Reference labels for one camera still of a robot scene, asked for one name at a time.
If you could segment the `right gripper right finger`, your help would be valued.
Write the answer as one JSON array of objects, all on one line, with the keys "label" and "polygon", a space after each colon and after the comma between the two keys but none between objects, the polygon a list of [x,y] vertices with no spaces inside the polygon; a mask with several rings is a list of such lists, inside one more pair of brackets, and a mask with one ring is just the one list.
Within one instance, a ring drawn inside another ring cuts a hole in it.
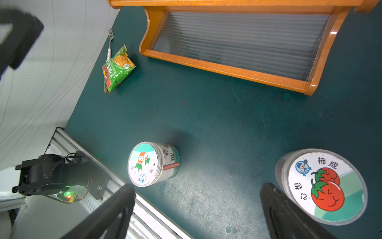
[{"label": "right gripper right finger", "polygon": [[262,185],[260,199],[272,239],[335,238],[274,184],[265,182]]}]

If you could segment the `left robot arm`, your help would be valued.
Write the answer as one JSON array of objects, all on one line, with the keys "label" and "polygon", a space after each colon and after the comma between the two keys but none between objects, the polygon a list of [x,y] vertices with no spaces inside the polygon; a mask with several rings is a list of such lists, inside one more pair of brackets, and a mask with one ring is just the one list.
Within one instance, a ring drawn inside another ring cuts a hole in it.
[{"label": "left robot arm", "polygon": [[21,65],[44,30],[40,19],[19,9],[1,8],[1,25],[6,24],[12,29],[1,41],[1,74]]}]

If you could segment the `orange fruit label jar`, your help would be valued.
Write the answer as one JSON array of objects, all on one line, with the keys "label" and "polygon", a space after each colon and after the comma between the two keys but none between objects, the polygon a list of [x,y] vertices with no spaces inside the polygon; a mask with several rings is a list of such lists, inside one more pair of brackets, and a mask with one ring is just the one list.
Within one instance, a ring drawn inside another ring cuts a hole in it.
[{"label": "orange fruit label jar", "polygon": [[128,159],[128,176],[135,186],[148,187],[173,178],[180,168],[180,155],[170,144],[141,142]]}]

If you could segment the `orange wooden tiered shelf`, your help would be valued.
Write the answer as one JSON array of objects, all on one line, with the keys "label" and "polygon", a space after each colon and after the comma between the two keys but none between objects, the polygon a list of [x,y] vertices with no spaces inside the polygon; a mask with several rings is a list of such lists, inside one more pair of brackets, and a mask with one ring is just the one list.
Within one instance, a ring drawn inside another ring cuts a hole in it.
[{"label": "orange wooden tiered shelf", "polygon": [[109,1],[141,6],[139,52],[311,96],[349,12],[377,1]]}]

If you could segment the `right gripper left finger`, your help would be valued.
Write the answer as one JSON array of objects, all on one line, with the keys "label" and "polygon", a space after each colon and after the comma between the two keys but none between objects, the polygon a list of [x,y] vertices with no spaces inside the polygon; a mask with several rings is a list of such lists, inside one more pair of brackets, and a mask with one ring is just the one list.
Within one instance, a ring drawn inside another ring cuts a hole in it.
[{"label": "right gripper left finger", "polygon": [[135,190],[130,184],[123,185],[93,213],[86,217],[64,239],[99,239],[110,226],[119,220],[112,234],[116,239],[124,239],[127,235],[130,219],[135,206]]}]

